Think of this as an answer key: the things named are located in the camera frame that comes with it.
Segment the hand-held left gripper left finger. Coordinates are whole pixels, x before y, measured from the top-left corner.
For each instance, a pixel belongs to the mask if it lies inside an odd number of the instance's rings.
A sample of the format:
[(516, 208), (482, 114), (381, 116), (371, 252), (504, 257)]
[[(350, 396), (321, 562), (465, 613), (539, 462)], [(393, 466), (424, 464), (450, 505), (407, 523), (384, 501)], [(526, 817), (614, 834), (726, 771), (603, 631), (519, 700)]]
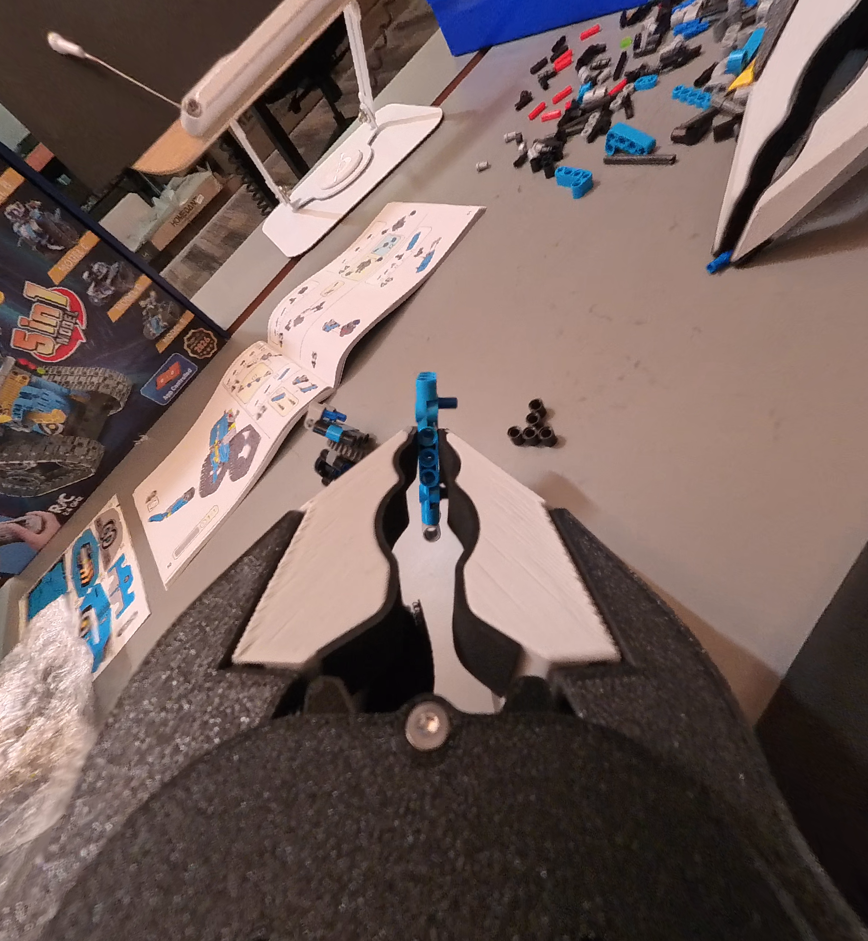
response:
[(416, 468), (416, 432), (401, 430), (304, 505), (234, 665), (336, 676), (368, 697), (421, 688), (421, 622), (393, 553)]

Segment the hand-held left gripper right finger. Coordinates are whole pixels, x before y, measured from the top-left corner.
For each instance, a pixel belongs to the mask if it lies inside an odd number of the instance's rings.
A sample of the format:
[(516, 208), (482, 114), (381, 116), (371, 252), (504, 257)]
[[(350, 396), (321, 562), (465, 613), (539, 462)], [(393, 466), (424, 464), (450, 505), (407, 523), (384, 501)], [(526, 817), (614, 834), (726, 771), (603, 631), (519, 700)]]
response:
[(440, 443), (460, 663), (496, 697), (529, 667), (617, 664), (621, 651), (545, 500), (453, 432)]

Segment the blue beam brick assembly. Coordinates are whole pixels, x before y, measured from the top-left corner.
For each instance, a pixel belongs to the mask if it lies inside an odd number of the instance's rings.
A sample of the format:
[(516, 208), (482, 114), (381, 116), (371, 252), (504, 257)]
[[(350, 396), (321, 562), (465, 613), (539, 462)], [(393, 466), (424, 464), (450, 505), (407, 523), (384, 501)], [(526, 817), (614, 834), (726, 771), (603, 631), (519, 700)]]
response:
[(421, 522), (440, 524), (440, 439), (437, 373), (421, 371), (415, 387), (417, 480)]

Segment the grey desk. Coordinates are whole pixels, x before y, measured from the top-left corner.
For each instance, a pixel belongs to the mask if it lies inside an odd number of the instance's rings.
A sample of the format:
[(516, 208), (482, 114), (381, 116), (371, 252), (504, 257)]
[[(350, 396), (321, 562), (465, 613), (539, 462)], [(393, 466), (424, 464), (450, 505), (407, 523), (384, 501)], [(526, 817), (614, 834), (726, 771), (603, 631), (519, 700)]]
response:
[[(385, 89), (440, 103), (438, 131), (308, 255), (261, 232), (199, 292), (228, 347), (0, 589), (0, 658), (25, 590), (112, 496), (122, 501), (151, 615), (99, 676), (102, 709), (193, 598), (280, 516), (321, 491), (317, 438), (296, 429), (251, 494), (164, 587), (133, 491), (193, 425), (234, 358), (290, 290), (389, 201), (486, 208), (428, 282), (346, 363), (334, 400), (381, 441), (412, 422), (418, 371), (459, 408), (445, 425), (566, 507), (677, 612), (757, 720), (868, 541), (868, 214), (710, 275), (732, 142), (669, 168), (577, 166), (572, 200), (515, 169), (504, 132), (554, 34), (452, 58), (437, 34)], [(516, 447), (541, 398), (554, 448)]]

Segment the small black blue gear assembly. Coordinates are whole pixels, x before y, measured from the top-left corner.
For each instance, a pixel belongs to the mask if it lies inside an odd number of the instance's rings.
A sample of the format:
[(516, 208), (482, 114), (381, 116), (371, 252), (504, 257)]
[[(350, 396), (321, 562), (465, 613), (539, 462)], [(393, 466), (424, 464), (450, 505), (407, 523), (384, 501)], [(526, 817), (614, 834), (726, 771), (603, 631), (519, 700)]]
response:
[(367, 432), (347, 423), (345, 413), (323, 404), (308, 407), (304, 427), (321, 436), (326, 447), (314, 461), (314, 471), (328, 486), (375, 450), (377, 442)]

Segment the pile of small brick parts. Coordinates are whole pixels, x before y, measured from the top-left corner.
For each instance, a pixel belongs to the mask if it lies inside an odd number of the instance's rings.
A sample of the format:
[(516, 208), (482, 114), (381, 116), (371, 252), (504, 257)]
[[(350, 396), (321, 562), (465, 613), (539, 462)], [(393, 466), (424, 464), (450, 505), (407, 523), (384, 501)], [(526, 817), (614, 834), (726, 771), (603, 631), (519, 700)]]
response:
[(701, 57), (700, 39), (710, 40), (713, 59), (690, 81), (665, 87), (670, 100), (692, 112), (654, 152), (675, 152), (711, 136), (735, 139), (741, 130), (755, 80), (757, 56), (772, 13), (772, 2), (645, 2), (619, 14), (621, 31), (611, 54), (603, 26), (582, 29), (576, 43), (559, 36), (549, 53), (531, 65), (529, 84), (513, 104), (522, 122), (504, 132), (514, 148), (512, 166), (555, 181), (566, 166), (569, 145), (600, 143), (612, 124), (625, 123), (649, 135), (636, 121), (637, 100), (667, 84)]

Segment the blue sticker sheet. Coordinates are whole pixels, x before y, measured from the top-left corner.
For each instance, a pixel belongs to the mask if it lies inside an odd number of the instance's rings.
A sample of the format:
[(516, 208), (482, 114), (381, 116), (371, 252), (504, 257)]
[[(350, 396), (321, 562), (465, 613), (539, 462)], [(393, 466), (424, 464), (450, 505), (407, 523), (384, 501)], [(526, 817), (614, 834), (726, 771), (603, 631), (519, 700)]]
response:
[(56, 601), (75, 615), (97, 676), (150, 616), (145, 581), (120, 500), (111, 500), (20, 601), (20, 629)]

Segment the blue plastic bin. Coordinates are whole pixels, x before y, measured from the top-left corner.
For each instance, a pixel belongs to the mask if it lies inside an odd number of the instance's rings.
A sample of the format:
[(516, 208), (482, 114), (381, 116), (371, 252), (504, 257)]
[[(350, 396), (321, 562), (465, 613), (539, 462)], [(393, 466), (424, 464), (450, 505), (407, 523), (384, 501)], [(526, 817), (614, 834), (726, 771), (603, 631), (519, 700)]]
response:
[(644, 1), (428, 1), (453, 55), (595, 19)]

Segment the instruction booklet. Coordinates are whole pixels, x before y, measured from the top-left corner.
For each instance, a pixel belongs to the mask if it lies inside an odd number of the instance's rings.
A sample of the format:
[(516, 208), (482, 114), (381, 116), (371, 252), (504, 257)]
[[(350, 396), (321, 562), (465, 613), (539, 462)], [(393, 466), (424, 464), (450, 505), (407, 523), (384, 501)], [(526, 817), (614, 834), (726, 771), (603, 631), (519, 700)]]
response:
[(163, 585), (244, 499), (308, 408), (335, 391), (361, 338), (418, 290), (485, 210), (389, 203), (279, 301), (264, 339), (231, 363), (192, 427), (134, 491)]

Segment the robot kit box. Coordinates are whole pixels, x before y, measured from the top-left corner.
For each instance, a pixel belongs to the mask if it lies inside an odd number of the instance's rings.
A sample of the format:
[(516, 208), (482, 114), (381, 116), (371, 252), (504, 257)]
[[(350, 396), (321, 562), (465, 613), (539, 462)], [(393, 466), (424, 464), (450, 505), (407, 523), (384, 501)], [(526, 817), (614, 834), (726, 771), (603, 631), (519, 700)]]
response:
[(27, 568), (226, 340), (0, 143), (0, 577)]

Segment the clear bag of parts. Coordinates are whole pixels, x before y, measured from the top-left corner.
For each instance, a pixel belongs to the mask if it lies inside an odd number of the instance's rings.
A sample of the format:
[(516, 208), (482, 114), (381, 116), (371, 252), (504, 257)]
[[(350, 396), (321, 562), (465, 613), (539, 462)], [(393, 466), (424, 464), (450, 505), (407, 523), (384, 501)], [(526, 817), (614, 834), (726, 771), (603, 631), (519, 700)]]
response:
[(95, 737), (94, 657), (58, 598), (0, 663), (0, 880), (64, 813)]

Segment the cardboard box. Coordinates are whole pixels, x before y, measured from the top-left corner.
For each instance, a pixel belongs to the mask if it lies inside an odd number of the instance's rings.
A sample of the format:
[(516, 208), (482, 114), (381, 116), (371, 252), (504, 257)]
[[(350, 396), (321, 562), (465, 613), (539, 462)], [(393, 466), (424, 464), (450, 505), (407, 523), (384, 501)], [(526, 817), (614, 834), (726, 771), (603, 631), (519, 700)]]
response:
[(135, 193), (124, 195), (100, 225), (131, 251), (147, 245), (162, 250), (221, 189), (219, 176), (211, 171), (174, 177), (151, 202)]

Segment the white folding stand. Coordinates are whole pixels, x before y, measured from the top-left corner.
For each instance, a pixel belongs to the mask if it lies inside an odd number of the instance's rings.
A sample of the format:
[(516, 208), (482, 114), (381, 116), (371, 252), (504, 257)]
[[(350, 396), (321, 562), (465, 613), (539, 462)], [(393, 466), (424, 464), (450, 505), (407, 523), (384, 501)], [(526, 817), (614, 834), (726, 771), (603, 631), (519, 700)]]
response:
[(239, 118), (230, 132), (262, 176), (264, 194), (276, 198), (264, 232), (281, 253), (295, 258), (309, 251), (345, 218), (386, 176), (397, 168), (440, 125), (439, 106), (390, 103), (377, 107), (370, 87), (361, 20), (354, 8), (345, 20), (348, 45), (357, 78), (360, 117), (357, 127), (287, 189), (271, 177), (242, 131)]

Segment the black partition panel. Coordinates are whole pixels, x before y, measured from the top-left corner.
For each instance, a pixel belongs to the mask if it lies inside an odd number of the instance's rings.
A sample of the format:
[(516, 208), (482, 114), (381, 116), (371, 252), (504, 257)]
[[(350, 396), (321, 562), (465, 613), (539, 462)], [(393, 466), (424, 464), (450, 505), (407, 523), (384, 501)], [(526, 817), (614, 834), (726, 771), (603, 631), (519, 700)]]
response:
[(281, 2), (0, 1), (0, 103), (91, 188)]

